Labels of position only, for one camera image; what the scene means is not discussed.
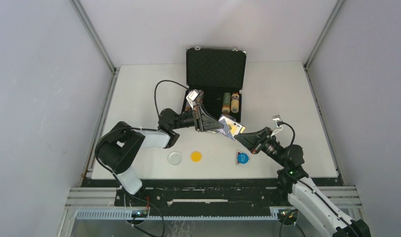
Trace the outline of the playing card deck box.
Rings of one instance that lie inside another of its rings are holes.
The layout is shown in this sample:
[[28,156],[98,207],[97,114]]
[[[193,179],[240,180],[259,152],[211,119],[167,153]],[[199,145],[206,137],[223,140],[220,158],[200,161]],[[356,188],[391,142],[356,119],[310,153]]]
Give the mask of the playing card deck box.
[[242,124],[238,123],[233,117],[228,115],[221,115],[218,122],[223,125],[223,127],[217,129],[217,132],[234,141],[236,140],[235,136],[242,134],[245,130],[245,127]]

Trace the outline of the green yellow chip stack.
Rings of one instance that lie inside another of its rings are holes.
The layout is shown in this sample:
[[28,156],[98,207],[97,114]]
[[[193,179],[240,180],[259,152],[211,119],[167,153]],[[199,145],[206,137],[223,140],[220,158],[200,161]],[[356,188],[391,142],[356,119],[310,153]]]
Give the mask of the green yellow chip stack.
[[223,94],[222,114],[228,115],[231,111],[231,93]]

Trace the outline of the yellow blue chip stack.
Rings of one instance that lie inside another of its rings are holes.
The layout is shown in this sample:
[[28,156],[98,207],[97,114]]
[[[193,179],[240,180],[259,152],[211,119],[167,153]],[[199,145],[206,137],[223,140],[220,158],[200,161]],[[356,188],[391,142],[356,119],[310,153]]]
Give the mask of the yellow blue chip stack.
[[231,112],[236,114],[240,110],[240,94],[233,93],[231,96]]

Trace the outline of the black poker set case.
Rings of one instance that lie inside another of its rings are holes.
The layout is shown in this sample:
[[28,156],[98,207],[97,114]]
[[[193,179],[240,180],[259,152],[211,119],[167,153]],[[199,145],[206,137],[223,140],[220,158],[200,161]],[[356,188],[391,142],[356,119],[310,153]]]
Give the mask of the black poker set case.
[[182,112],[187,106],[186,96],[193,90],[202,90],[203,105],[214,118],[222,115],[225,93],[238,93],[239,111],[229,115],[241,123],[242,94],[247,54],[230,48],[190,47],[186,49],[186,85]]

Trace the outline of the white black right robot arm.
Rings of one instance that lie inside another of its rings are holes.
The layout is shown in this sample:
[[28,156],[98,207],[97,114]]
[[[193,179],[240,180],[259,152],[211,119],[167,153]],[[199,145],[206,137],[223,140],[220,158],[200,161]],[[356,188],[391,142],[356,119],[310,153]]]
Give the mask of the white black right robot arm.
[[224,135],[241,143],[253,155],[263,152],[282,166],[277,171],[277,201],[282,205],[294,206],[323,237],[371,235],[369,226],[363,219],[355,220],[347,215],[317,187],[302,167],[305,162],[303,149],[294,144],[294,138],[289,146],[283,147],[269,127],[239,134],[232,134],[225,129]]

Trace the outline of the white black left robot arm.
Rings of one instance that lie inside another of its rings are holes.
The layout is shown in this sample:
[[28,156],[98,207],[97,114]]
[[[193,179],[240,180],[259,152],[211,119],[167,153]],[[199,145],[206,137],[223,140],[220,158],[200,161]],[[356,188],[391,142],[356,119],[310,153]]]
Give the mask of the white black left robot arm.
[[194,110],[177,114],[167,108],[159,115],[157,129],[136,128],[124,121],[118,122],[97,143],[95,158],[109,171],[127,192],[126,199],[134,206],[145,201],[142,181],[132,168],[141,148],[168,149],[174,146],[180,135],[175,130],[194,127],[197,132],[222,129],[224,126],[213,118],[203,105]]

